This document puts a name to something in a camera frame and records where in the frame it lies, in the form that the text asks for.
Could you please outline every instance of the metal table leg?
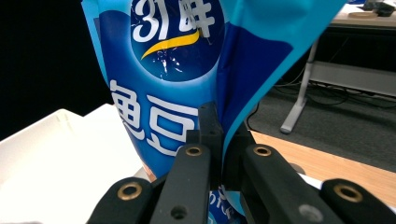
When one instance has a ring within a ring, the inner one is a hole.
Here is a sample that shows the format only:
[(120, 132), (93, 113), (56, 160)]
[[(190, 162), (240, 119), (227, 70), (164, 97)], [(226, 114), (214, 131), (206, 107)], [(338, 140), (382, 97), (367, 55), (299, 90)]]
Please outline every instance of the metal table leg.
[(282, 133), (291, 133), (291, 130), (293, 129), (295, 123), (297, 122), (297, 119), (300, 117), (300, 114), (303, 111), (306, 102), (305, 92), (308, 86), (309, 78), (311, 77), (311, 70), (312, 70), (312, 65), (314, 63), (317, 47), (318, 47), (318, 40), (312, 45), (311, 51), (309, 52), (298, 98), (293, 108), (289, 112), (288, 117), (285, 119), (282, 126), (280, 127), (280, 131)]

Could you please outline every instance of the wooden tabletop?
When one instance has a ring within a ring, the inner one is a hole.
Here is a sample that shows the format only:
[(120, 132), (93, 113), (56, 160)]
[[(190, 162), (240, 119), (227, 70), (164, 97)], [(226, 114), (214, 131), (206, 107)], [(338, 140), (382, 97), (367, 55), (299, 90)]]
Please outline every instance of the wooden tabletop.
[(286, 161), (303, 168), (306, 175), (320, 181), (333, 178), (347, 179), (369, 190), (387, 205), (396, 207), (396, 173), (262, 133), (252, 134), (256, 143), (275, 148)]

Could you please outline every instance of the brand logo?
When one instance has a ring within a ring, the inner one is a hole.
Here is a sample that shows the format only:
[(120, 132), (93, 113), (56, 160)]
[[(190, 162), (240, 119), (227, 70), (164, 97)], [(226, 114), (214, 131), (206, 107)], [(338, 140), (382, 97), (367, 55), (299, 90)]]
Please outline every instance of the brand logo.
[(131, 43), (152, 75), (167, 81), (203, 76), (216, 64), (224, 38), (218, 0), (134, 0)]

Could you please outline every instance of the white desk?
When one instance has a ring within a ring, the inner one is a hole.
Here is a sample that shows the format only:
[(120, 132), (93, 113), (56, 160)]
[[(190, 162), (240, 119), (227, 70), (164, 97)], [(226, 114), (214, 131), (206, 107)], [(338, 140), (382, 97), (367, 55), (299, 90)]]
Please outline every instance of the white desk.
[[(376, 17), (373, 19), (352, 19), (348, 17), (350, 12), (359, 11), (362, 10), (352, 5), (345, 5), (333, 19), (330, 28), (364, 29), (369, 32), (388, 32), (396, 36), (396, 12), (393, 12), (391, 17)], [(280, 127), (282, 133), (291, 133), (300, 117), (306, 103), (305, 92), (309, 80), (396, 96), (396, 73), (342, 64), (315, 62), (317, 47), (318, 41), (313, 44), (310, 50), (297, 101)]]

